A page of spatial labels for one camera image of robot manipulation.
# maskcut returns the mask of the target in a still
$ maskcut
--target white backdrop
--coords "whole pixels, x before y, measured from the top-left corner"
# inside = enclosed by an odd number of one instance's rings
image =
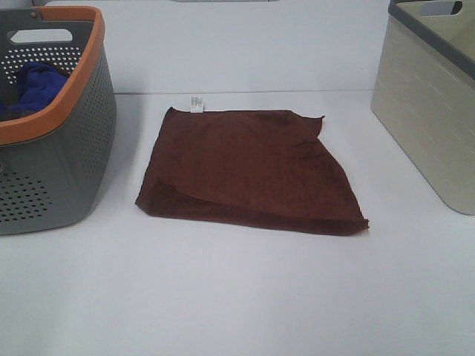
[[[118,93],[371,90],[388,6],[382,0],[50,4],[102,10]]]

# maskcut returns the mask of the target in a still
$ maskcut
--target beige storage bin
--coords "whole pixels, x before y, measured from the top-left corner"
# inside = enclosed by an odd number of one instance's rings
[[[451,208],[475,215],[475,0],[392,0],[371,108]]]

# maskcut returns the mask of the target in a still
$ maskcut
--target gray bin rim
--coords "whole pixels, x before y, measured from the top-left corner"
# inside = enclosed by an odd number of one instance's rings
[[[404,2],[428,2],[427,0],[390,0],[389,14],[401,22],[420,39],[442,54],[460,70],[475,80],[475,61],[443,39],[439,34],[422,24],[418,19],[404,11],[398,4]]]

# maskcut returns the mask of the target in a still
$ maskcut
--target blue cloth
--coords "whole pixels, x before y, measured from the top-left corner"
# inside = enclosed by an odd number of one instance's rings
[[[19,100],[9,109],[40,111],[56,98],[67,80],[52,65],[29,62],[16,74]]]

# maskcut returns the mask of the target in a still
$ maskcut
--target towel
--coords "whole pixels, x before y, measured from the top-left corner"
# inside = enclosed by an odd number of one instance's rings
[[[136,204],[155,217],[314,234],[368,228],[322,119],[168,109]]]
[[[16,73],[18,102],[0,102],[0,122],[18,119],[46,108],[60,92],[69,74],[45,62],[28,62]]]

